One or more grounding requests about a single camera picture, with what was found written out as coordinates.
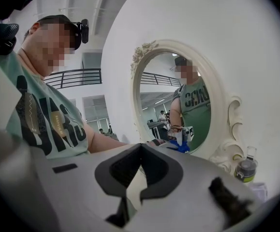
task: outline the mint green t-shirt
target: mint green t-shirt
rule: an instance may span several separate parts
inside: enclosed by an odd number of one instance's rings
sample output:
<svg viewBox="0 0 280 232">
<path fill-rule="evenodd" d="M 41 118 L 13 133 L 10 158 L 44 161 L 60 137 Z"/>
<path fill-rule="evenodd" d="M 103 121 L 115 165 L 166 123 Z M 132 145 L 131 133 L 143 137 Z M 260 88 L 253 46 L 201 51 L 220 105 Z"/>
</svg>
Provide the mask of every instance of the mint green t-shirt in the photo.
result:
<svg viewBox="0 0 280 232">
<path fill-rule="evenodd" d="M 48 159 L 88 152 L 81 114 L 67 98 L 25 69 L 15 52 L 0 56 L 0 67 L 22 95 L 7 124 L 10 134 L 41 148 Z"/>
<path fill-rule="evenodd" d="M 175 98 L 180 99 L 184 126 L 193 126 L 194 136 L 188 143 L 193 152 L 206 139 L 211 123 L 210 99 L 202 77 L 192 85 L 177 89 L 173 95 Z"/>
</svg>

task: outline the ceiling light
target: ceiling light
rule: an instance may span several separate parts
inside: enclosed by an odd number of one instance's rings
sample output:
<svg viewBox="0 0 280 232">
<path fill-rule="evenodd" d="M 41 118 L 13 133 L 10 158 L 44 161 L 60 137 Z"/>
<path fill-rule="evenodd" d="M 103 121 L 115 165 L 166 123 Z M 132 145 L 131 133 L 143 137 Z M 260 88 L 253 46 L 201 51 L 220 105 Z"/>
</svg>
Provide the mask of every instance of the ceiling light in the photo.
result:
<svg viewBox="0 0 280 232">
<path fill-rule="evenodd" d="M 157 103 L 159 103 L 159 102 L 162 102 L 162 101 L 164 101 L 164 99 L 162 99 L 161 101 L 155 102 L 155 104 L 157 104 Z"/>
</svg>

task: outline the hand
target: hand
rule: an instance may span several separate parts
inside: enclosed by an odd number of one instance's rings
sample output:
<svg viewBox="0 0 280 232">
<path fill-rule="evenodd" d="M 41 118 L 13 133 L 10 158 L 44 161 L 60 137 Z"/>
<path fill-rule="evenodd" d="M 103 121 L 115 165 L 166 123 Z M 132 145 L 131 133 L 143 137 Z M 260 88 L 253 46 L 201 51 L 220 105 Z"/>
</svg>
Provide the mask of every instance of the hand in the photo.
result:
<svg viewBox="0 0 280 232">
<path fill-rule="evenodd" d="M 174 133 L 177 133 L 177 132 L 180 132 L 181 130 L 183 129 L 182 126 L 174 126 L 173 128 L 171 128 L 169 131 L 168 131 L 168 138 L 169 140 L 177 140 L 176 137 L 174 137 Z"/>
</svg>

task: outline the black cap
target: black cap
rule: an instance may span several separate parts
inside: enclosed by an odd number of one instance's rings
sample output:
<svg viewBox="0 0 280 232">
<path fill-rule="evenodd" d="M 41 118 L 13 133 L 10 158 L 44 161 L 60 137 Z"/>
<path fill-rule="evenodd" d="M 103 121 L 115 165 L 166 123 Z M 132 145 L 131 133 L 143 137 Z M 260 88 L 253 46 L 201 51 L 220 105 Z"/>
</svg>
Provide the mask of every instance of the black cap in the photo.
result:
<svg viewBox="0 0 280 232">
<path fill-rule="evenodd" d="M 75 37 L 75 45 L 74 48 L 75 50 L 78 49 L 81 45 L 81 41 L 82 41 L 82 36 L 81 36 L 81 31 L 80 29 L 77 27 L 77 25 L 73 24 L 68 17 L 66 17 L 65 15 L 49 15 L 46 17 L 43 17 L 42 19 L 38 20 L 38 22 L 40 21 L 44 21 L 44 20 L 52 20 L 53 23 L 54 22 L 58 22 L 58 23 L 64 23 L 64 24 L 70 24 L 71 30 L 74 34 Z"/>
</svg>

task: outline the black metal railing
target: black metal railing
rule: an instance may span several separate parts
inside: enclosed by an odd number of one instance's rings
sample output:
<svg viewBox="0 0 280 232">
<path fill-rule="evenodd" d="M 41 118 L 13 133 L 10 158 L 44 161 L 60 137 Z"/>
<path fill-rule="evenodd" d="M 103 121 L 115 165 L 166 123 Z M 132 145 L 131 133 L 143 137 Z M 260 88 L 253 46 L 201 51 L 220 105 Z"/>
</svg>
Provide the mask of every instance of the black metal railing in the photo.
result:
<svg viewBox="0 0 280 232">
<path fill-rule="evenodd" d="M 155 84 L 175 87 L 181 86 L 180 81 L 176 78 L 147 72 L 143 72 L 143 75 L 141 77 L 141 84 Z"/>
<path fill-rule="evenodd" d="M 60 89 L 64 87 L 75 87 L 102 83 L 101 69 L 78 69 L 63 72 L 56 72 L 44 80 L 46 84 Z"/>
</svg>

